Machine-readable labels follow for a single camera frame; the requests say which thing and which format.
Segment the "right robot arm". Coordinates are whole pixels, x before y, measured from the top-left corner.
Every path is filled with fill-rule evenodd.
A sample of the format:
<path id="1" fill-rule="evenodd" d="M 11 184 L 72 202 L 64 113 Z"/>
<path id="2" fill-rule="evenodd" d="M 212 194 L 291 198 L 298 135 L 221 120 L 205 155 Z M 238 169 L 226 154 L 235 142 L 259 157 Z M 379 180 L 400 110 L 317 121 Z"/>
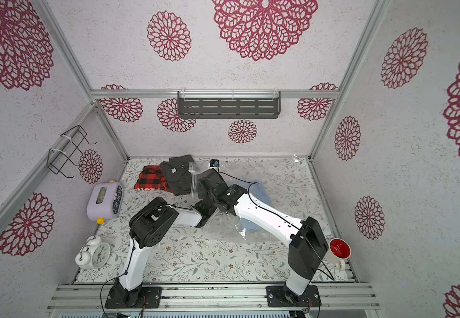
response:
<path id="1" fill-rule="evenodd" d="M 229 185 L 223 174 L 212 168 L 192 177 L 192 197 L 202 214 L 200 228 L 206 236 L 221 240 L 274 237 L 288 247 L 289 277 L 286 294 L 299 298 L 305 293 L 329 250 L 319 222 L 281 212 L 244 188 Z"/>

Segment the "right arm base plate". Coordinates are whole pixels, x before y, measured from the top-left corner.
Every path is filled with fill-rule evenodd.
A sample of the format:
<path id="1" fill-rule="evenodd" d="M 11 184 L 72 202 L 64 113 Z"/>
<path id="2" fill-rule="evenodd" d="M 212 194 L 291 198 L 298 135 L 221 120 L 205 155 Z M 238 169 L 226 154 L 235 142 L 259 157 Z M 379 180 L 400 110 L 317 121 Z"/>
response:
<path id="1" fill-rule="evenodd" d="M 268 307 L 320 307 L 321 296 L 316 286 L 308 285 L 302 295 L 290 291 L 286 285 L 267 286 Z"/>

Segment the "light blue shirt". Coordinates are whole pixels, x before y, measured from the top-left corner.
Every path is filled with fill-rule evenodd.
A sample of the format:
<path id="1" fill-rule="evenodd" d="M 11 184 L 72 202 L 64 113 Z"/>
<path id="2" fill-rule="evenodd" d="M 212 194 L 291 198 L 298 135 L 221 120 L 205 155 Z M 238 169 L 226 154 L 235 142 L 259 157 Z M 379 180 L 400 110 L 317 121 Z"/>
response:
<path id="1" fill-rule="evenodd" d="M 234 207 L 240 232 L 245 231 L 246 235 L 258 230 L 270 232 L 277 217 L 269 212 L 273 208 L 264 187 L 258 182 L 237 181 L 235 184 L 245 189 Z"/>

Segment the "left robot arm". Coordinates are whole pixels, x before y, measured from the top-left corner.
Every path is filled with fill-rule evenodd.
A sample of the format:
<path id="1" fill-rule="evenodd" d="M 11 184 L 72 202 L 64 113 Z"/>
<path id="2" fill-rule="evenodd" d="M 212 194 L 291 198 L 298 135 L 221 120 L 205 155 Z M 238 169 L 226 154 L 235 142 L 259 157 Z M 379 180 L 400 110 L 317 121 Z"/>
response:
<path id="1" fill-rule="evenodd" d="M 143 273 L 151 249 L 158 245 L 173 226 L 203 227 L 217 207 L 208 200 L 183 208 L 156 197 L 129 221 L 130 250 L 119 284 L 125 291 L 142 285 Z"/>

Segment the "clear plastic vacuum bag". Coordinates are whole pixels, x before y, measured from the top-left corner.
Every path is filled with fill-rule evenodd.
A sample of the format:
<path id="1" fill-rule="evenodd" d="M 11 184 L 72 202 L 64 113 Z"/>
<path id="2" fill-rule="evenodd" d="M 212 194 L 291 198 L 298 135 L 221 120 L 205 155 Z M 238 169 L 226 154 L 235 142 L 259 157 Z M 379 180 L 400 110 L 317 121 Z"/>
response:
<path id="1" fill-rule="evenodd" d="M 197 176 L 208 169 L 214 169 L 210 167 L 210 162 L 208 161 L 190 163 L 189 171 L 192 174 L 192 200 L 195 204 L 197 204 L 200 200 L 198 198 Z M 221 177 L 229 186 L 234 185 L 237 181 L 257 182 L 231 176 L 220 169 L 214 170 L 219 172 Z M 287 215 L 275 208 L 273 208 L 273 211 L 269 210 L 269 212 L 273 213 L 277 217 L 270 232 L 258 230 L 246 235 L 245 231 L 240 232 L 239 230 L 239 217 L 236 216 L 236 214 L 232 215 L 228 212 L 220 211 L 219 209 L 216 209 L 215 213 L 209 218 L 202 229 L 204 230 L 205 236 L 214 240 L 259 242 L 277 239 L 285 245 L 289 244 L 291 238 L 297 235 L 299 230 L 302 229 L 304 222 L 299 218 Z"/>

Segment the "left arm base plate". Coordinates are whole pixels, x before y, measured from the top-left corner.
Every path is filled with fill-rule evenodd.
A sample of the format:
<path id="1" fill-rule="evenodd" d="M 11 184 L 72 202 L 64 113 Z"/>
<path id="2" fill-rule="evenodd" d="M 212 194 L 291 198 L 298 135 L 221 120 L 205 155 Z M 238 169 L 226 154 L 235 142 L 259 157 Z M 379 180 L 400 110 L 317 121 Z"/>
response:
<path id="1" fill-rule="evenodd" d="M 158 309 L 162 296 L 162 288 L 145 286 L 127 291 L 123 287 L 114 286 L 110 289 L 104 304 L 105 309 Z"/>

